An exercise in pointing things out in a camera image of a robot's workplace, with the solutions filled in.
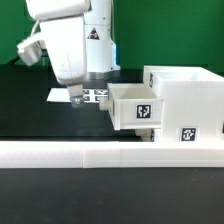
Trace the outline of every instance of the white robot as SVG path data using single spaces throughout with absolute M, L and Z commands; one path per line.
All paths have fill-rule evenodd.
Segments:
M 36 20 L 31 36 L 18 54 L 31 66 L 47 49 L 58 82 L 66 85 L 74 108 L 83 105 L 82 82 L 87 72 L 119 70 L 110 37 L 112 0 L 26 0 Z M 35 33 L 40 25 L 41 32 Z

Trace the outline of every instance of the black table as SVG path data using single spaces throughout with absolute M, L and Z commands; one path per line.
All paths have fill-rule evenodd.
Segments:
M 140 73 L 122 71 L 112 81 L 141 81 Z M 132 130 L 115 132 L 96 104 L 80 111 L 47 103 L 52 87 L 59 85 L 47 68 L 0 66 L 2 141 L 140 141 Z M 0 224 L 223 224 L 224 170 L 2 169 L 0 200 Z

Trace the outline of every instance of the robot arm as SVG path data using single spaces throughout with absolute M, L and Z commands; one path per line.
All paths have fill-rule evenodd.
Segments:
M 82 81 L 87 73 L 83 13 L 89 0 L 26 0 L 30 15 L 39 20 L 41 32 L 18 45 L 18 54 L 28 65 L 41 57 L 38 41 L 44 40 L 58 82 L 67 85 L 73 107 L 83 105 Z

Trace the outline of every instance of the green background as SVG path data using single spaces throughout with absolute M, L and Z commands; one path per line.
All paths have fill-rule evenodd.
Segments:
M 114 0 L 114 5 L 122 68 L 184 65 L 224 72 L 223 0 Z M 0 64 L 17 56 L 16 44 L 32 25 L 25 0 L 1 0 Z

